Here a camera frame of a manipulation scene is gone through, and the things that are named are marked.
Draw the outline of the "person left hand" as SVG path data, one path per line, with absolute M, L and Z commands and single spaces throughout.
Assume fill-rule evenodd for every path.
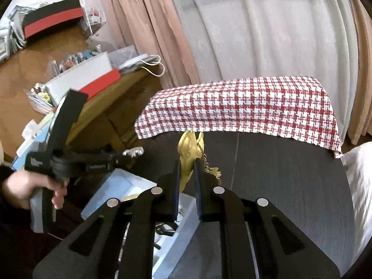
M 1 193 L 13 206 L 29 210 L 30 198 L 34 192 L 46 188 L 52 191 L 51 203 L 56 210 L 59 210 L 63 207 L 68 183 L 69 178 L 59 183 L 46 175 L 20 170 L 15 171 L 2 182 Z

